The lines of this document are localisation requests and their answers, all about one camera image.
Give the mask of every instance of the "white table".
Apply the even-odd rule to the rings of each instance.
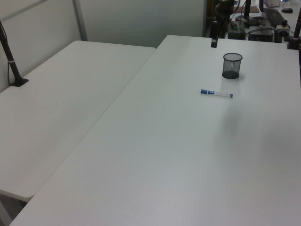
[[[298,225],[298,52],[210,44],[167,36],[12,226]],[[236,80],[221,75],[229,52]]]
[[[154,52],[76,41],[0,94],[0,193],[29,201]]]

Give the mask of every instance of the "desk lamp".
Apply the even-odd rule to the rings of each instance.
[[[7,39],[7,36],[6,36],[6,33],[4,31],[4,28],[3,28],[3,25],[1,23],[1,21],[0,21],[0,41],[1,41],[2,47],[4,49],[4,52],[6,54],[6,57],[8,59],[8,63],[10,65],[10,68],[11,68],[13,74],[14,74],[14,77],[15,77],[15,82],[13,82],[11,84],[11,86],[20,87],[20,86],[24,85],[26,82],[28,82],[28,79],[24,79],[20,76],[17,65],[15,63],[13,55],[10,51],[9,46],[8,46],[8,39]]]

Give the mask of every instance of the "cubicle divider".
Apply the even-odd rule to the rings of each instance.
[[[0,2],[0,20],[22,77],[71,42],[81,40],[73,0]],[[7,58],[0,47],[0,92],[8,87],[7,73]]]
[[[75,1],[88,41],[156,48],[169,34],[205,34],[206,0]]]

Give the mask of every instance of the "keyboard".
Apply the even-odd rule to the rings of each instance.
[[[277,9],[264,8],[264,13],[267,16],[268,21],[271,23],[271,26],[273,27],[282,25],[282,21],[285,20]]]

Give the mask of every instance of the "cable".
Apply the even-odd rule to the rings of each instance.
[[[7,35],[6,35],[5,29],[4,29],[4,27],[3,27],[2,23],[1,23],[1,21],[0,21],[0,27],[1,27],[1,30],[3,31],[4,35],[5,35],[6,41],[8,41],[8,37],[7,37]]]
[[[251,34],[251,33],[253,33],[253,32],[263,31],[263,30],[273,30],[273,31],[274,31],[274,34],[275,34],[275,32],[276,32],[276,30],[275,30],[274,28],[259,28],[259,29],[255,29],[255,30],[252,30],[252,31],[246,33],[246,35]]]
[[[301,78],[301,48],[300,43],[298,43],[298,53],[299,53],[299,72],[300,72],[300,78]]]
[[[241,7],[241,10],[240,10],[240,18],[242,17],[243,7],[244,7],[245,4],[246,4],[246,1],[244,2],[244,4],[243,4],[242,7]],[[239,21],[239,28],[240,28],[240,29],[241,29],[241,22],[242,22],[242,20]]]
[[[238,2],[238,6],[236,7],[235,11],[233,12],[233,17],[235,16],[236,11],[238,10],[239,3],[240,3],[240,2]],[[245,4],[246,4],[246,1],[244,2],[243,6],[241,7],[240,16],[241,16],[241,14],[242,14],[242,12],[243,12],[243,7],[244,7]]]
[[[0,27],[1,27],[1,30],[3,31],[4,35],[5,35],[5,39],[6,39],[6,42],[7,42],[8,41],[8,37],[6,35],[5,29],[4,29],[1,21],[0,21]],[[9,81],[9,62],[8,62],[8,84],[9,84],[9,86],[11,86],[10,81]]]
[[[235,14],[235,13],[237,12],[239,5],[240,5],[240,0],[238,0],[238,3],[237,3],[237,6],[236,6],[236,9],[234,10],[233,14]]]
[[[11,86],[10,81],[9,81],[9,62],[8,62],[8,84]]]

